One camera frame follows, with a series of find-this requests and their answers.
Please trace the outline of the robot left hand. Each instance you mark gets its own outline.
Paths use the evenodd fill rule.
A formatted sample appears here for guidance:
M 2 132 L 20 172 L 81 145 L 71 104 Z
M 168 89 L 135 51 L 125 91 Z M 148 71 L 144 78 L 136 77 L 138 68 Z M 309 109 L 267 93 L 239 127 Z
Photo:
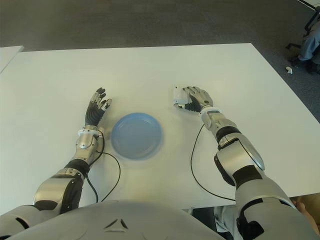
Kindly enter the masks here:
M 104 99 L 106 96 L 106 90 L 102 87 L 98 88 L 92 95 L 86 113 L 85 113 L 85 125 L 98 126 L 102 117 L 108 108 L 112 105 L 112 99 Z

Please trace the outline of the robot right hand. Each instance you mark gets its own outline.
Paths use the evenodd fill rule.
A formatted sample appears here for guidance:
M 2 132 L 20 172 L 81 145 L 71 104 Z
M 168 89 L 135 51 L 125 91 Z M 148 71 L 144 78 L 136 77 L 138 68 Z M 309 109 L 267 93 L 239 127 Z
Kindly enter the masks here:
M 197 86 L 176 87 L 173 96 L 173 106 L 177 109 L 199 113 L 203 108 L 214 105 L 210 95 Z

